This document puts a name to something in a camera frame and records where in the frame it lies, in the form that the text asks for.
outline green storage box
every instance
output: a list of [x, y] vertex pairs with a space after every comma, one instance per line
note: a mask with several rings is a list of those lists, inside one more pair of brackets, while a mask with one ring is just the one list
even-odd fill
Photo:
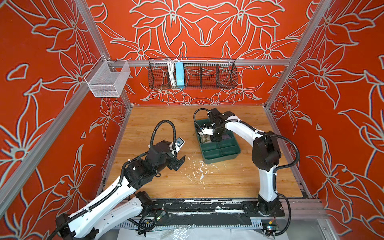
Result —
[[[204, 124], [209, 123], [209, 119], [197, 120], [196, 122], [198, 125], [204, 126]], [[241, 153], [239, 144], [232, 131], [227, 131], [226, 134], [230, 138], [224, 139], [221, 142], [201, 143], [201, 137], [196, 128], [197, 126], [195, 126], [197, 140], [199, 141], [201, 154], [206, 164], [235, 159]]]

